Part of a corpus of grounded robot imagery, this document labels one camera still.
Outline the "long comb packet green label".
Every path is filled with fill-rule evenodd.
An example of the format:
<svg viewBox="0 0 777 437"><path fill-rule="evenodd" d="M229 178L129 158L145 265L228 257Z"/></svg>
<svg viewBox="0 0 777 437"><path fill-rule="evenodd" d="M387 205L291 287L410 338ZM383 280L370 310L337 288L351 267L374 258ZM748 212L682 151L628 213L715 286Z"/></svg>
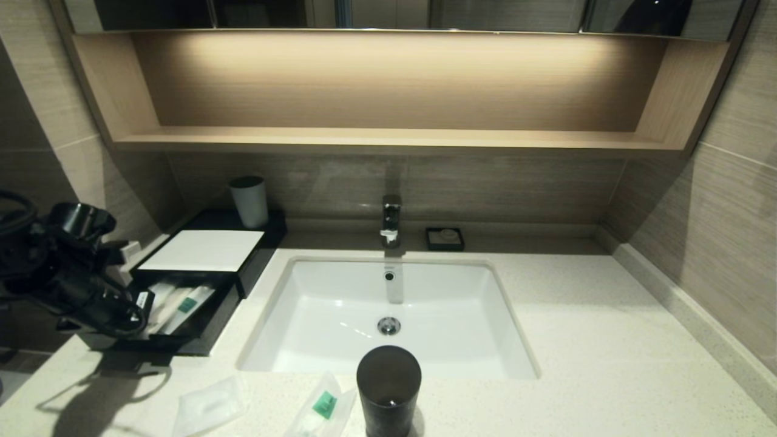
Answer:
<svg viewBox="0 0 777 437"><path fill-rule="evenodd" d="M177 288L176 290L173 291L171 296L169 296L167 301L165 301L158 316L157 332L159 334L164 334L164 332L167 329L167 326L169 326L172 323L172 320L176 317L178 308L180 307L180 305L182 305L182 303L189 296L189 294L191 294L192 290L194 289L191 287Z"/></svg>

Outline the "black box drawer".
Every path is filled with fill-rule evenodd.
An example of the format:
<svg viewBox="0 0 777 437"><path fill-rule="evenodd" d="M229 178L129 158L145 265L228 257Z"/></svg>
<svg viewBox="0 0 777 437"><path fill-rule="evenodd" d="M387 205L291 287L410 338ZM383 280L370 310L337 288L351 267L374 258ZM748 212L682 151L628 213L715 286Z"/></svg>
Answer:
<svg viewBox="0 0 777 437"><path fill-rule="evenodd" d="M184 286L211 285L214 294L208 297L194 315L189 316L172 334L148 334L132 339L114 339L97 332L78 332L94 351L133 351L173 355L208 356L243 299L242 286L233 272L202 271L139 271L129 285L136 297L139 291L159 280L173 279Z"/></svg>

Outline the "clear square plastic packet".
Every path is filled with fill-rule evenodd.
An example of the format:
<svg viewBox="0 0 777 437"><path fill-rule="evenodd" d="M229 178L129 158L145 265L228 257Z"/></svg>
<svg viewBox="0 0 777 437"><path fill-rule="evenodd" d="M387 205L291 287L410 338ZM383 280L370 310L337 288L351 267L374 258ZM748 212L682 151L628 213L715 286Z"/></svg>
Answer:
<svg viewBox="0 0 777 437"><path fill-rule="evenodd" d="M238 376L231 376L178 398L172 437L194 437L226 425L249 407Z"/></svg>

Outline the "slim white packet green label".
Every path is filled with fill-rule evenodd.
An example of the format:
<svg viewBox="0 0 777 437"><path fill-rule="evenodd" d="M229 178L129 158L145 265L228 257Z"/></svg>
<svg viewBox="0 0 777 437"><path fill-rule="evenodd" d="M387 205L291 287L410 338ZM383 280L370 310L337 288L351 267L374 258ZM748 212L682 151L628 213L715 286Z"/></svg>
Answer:
<svg viewBox="0 0 777 437"><path fill-rule="evenodd" d="M163 324L159 332L164 335L172 335L176 332L197 310L205 304L215 293L211 285L202 285L190 291L170 318Z"/></svg>

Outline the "pale grey tumbler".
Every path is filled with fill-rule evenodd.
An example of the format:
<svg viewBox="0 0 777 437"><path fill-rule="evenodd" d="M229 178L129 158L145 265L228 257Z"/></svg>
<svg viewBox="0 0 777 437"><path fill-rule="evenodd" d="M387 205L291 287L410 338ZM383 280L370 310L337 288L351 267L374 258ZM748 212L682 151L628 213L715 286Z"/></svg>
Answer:
<svg viewBox="0 0 777 437"><path fill-rule="evenodd" d="M228 186L244 227L258 229L269 222L266 185L263 177L238 177L232 179Z"/></svg>

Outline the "black tumbler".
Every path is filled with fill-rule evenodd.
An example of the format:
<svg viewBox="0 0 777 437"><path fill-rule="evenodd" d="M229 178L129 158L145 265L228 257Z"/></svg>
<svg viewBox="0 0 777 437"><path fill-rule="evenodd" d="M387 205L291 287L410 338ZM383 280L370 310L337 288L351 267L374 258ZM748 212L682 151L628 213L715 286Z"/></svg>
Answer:
<svg viewBox="0 0 777 437"><path fill-rule="evenodd" d="M362 357L356 376L367 437L408 437L422 383L416 357L380 346Z"/></svg>

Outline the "chrome basin faucet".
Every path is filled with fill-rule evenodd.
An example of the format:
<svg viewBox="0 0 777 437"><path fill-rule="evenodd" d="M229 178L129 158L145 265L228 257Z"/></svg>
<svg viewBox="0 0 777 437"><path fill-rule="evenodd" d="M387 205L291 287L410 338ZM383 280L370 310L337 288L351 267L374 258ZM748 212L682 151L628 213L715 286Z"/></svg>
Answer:
<svg viewBox="0 0 777 437"><path fill-rule="evenodd" d="M399 223L402 201L396 194L386 194L382 198L381 210L381 243L386 249L394 249L400 245Z"/></svg>

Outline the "black soap dish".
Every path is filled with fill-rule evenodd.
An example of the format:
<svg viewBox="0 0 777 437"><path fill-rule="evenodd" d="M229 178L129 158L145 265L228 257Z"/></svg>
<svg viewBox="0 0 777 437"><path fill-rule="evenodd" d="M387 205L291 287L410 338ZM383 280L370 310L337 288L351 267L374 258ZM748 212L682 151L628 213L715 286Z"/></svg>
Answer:
<svg viewBox="0 0 777 437"><path fill-rule="evenodd" d="M449 229L458 230L460 240L457 242L447 242L447 241L441 240L441 238L439 237L439 231L441 229L448 229L448 228L427 228L426 229L426 243L427 243L428 251L463 252L464 247L466 247L466 244L464 244L464 237L463 237L463 233L461 233L461 230L458 228L449 228Z"/></svg>

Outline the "white ceramic sink basin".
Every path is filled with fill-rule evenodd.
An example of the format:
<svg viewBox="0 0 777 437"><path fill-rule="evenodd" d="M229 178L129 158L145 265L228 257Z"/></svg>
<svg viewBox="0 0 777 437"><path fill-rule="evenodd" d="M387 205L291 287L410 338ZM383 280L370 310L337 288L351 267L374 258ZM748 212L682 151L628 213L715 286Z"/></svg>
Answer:
<svg viewBox="0 0 777 437"><path fill-rule="evenodd" d="M399 319L399 334L376 324ZM410 351L424 376L536 380L540 371L495 271L483 263L293 259L237 367L355 375L374 348Z"/></svg>

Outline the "light wooden wall shelf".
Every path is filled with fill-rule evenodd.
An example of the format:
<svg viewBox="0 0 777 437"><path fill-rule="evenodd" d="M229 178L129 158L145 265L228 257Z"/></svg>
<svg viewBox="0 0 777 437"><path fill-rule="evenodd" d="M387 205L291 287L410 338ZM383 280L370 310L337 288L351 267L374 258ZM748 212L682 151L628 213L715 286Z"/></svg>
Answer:
<svg viewBox="0 0 777 437"><path fill-rule="evenodd" d="M726 41L595 33L204 29L77 34L126 151L688 155L759 0Z"/></svg>

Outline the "mirrored wall cabinet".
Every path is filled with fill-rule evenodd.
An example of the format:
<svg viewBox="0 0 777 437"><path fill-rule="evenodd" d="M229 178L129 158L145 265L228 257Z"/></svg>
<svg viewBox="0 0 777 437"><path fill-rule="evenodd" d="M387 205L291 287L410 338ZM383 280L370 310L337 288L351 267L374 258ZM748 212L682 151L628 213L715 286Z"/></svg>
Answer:
<svg viewBox="0 0 777 437"><path fill-rule="evenodd" d="M726 41L745 0L61 0L77 34L204 29L595 33Z"/></svg>

